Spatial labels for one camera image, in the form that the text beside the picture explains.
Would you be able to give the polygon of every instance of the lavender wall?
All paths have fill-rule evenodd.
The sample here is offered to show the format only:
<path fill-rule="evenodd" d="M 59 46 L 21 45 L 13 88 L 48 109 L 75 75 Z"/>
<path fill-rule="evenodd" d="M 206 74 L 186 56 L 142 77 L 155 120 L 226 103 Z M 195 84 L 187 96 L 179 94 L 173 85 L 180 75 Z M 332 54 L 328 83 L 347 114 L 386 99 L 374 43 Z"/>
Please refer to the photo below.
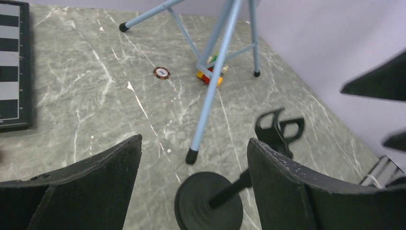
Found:
<path fill-rule="evenodd" d="M 340 94 L 406 48 L 406 1 L 266 0 L 258 21 L 262 37 L 371 151 L 406 172 L 406 156 L 381 146 L 406 128 L 406 103 Z"/>

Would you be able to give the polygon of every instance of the black pole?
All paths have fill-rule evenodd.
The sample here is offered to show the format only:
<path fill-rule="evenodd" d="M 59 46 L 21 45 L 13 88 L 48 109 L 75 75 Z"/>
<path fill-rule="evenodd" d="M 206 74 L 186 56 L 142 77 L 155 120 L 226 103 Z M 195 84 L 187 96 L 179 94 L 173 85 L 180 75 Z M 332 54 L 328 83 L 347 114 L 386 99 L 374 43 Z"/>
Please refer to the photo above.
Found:
<path fill-rule="evenodd" d="M 220 207 L 221 205 L 225 204 L 231 198 L 233 198 L 236 194 L 241 192 L 246 188 L 251 188 L 251 175 L 249 174 L 249 170 L 246 169 L 241 175 L 240 178 L 232 183 L 230 186 L 223 189 L 220 193 L 215 195 L 209 201 L 209 206 L 213 209 Z"/>

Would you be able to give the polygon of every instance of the black stand base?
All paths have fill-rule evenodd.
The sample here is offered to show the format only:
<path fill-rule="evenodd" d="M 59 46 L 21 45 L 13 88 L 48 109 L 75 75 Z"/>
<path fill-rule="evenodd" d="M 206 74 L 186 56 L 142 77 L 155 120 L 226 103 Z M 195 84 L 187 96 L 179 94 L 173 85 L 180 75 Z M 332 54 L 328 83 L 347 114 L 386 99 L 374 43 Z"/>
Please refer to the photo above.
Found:
<path fill-rule="evenodd" d="M 130 28 L 127 28 L 127 27 L 125 26 L 125 23 L 121 23 L 118 28 L 119 28 L 120 31 L 123 32 L 123 33 L 130 29 Z"/>
<path fill-rule="evenodd" d="M 231 185 L 225 177 L 214 172 L 199 172 L 180 186 L 175 197 L 175 216 L 181 230 L 239 230 L 242 224 L 241 197 L 236 194 L 212 209 L 212 197 Z"/>
<path fill-rule="evenodd" d="M 254 71 L 254 77 L 257 78 L 257 77 L 259 77 L 260 75 L 261 75 L 261 70 L 258 71 L 258 72 L 255 72 L 255 71 Z"/>
<path fill-rule="evenodd" d="M 197 160 L 197 154 L 199 151 L 194 151 L 192 149 L 189 149 L 188 155 L 186 155 L 186 163 L 187 164 L 194 164 Z"/>

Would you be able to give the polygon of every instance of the gray marble tile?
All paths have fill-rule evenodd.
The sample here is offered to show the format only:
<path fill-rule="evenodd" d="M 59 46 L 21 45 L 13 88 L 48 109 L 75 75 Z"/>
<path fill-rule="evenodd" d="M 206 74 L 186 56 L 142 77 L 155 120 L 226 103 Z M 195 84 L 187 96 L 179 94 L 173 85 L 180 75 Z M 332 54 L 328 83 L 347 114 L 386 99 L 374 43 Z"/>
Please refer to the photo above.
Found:
<path fill-rule="evenodd" d="M 264 42 L 262 76 L 251 53 L 228 62 L 194 166 L 184 163 L 207 87 L 196 79 L 196 58 L 175 22 L 160 14 L 119 32 L 137 13 L 32 5 L 35 128 L 0 134 L 0 181 L 55 170 L 134 135 L 143 155 L 126 230 L 176 230 L 173 200 L 181 181 L 200 171 L 229 180 L 247 167 L 246 146 L 258 115 L 281 106 L 284 117 L 304 116 L 295 160 L 326 175 L 358 183 L 377 159 Z M 214 18 L 182 16 L 201 50 Z M 250 44 L 239 22 L 230 47 Z M 170 70 L 159 80 L 154 67 Z M 131 84 L 134 91 L 127 88 Z M 260 229 L 252 191 L 243 199 L 243 230 Z"/>

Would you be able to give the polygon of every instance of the black clip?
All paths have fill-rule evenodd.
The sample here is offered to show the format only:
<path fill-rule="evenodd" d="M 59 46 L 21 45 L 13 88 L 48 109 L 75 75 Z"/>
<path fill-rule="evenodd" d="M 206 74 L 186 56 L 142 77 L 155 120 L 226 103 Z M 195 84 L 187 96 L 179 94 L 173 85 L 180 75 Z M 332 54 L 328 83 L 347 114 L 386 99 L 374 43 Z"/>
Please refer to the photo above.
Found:
<path fill-rule="evenodd" d="M 285 110 L 285 108 L 270 111 L 259 116 L 255 123 L 255 133 L 257 134 L 258 139 L 269 145 L 271 149 L 292 159 L 293 153 L 289 150 L 289 144 L 298 140 L 302 136 L 305 129 L 305 120 L 303 117 L 300 117 L 278 122 L 279 115 L 283 110 Z M 273 115 L 272 125 L 268 128 L 262 128 L 261 121 L 269 115 Z M 291 124 L 297 124 L 299 129 L 295 135 L 285 137 L 285 128 Z"/>

